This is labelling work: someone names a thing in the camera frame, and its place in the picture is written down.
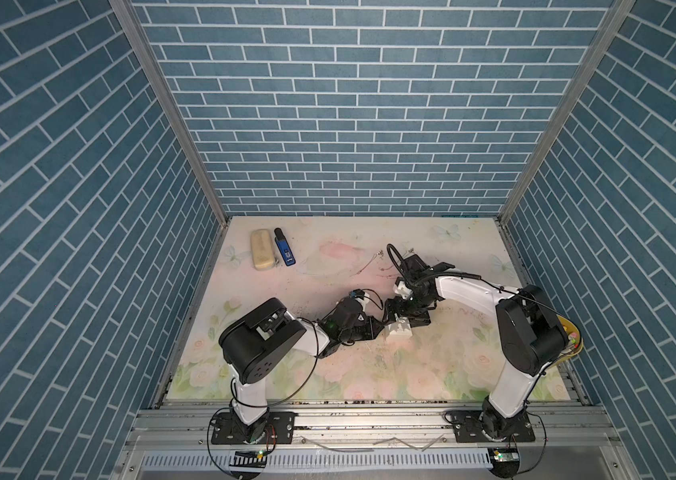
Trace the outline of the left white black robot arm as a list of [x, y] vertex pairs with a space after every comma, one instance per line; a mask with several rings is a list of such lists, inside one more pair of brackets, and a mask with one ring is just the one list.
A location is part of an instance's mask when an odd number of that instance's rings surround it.
[[389, 323], [366, 311], [372, 301], [362, 290], [341, 299], [317, 321], [298, 318], [273, 297], [228, 326], [219, 338], [232, 369], [232, 418], [258, 427], [269, 412], [265, 378], [292, 350], [324, 359], [342, 346], [374, 340]]

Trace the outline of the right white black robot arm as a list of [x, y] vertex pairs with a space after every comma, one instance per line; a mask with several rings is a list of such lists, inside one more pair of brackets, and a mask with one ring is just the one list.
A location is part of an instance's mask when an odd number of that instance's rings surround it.
[[387, 255], [399, 273], [395, 297], [385, 302], [390, 319], [404, 318], [419, 326], [438, 303], [452, 300], [497, 320], [505, 364], [483, 412], [501, 420], [523, 413], [542, 374], [572, 348], [570, 334], [545, 292], [534, 285], [512, 291], [478, 274], [457, 271], [447, 262], [430, 266], [417, 254], [403, 257], [392, 244]]

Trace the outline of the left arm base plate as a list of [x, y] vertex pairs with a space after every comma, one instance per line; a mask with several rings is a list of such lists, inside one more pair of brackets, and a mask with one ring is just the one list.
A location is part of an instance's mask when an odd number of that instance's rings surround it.
[[210, 427], [213, 445], [273, 445], [291, 444], [297, 414], [294, 412], [268, 412], [251, 425], [245, 424], [233, 411], [217, 412]]

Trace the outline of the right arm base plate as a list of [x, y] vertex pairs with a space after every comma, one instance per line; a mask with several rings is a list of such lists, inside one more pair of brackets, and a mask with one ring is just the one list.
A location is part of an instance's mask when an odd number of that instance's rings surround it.
[[457, 443], [530, 443], [536, 440], [526, 410], [510, 418], [492, 409], [448, 410], [443, 418], [453, 428]]

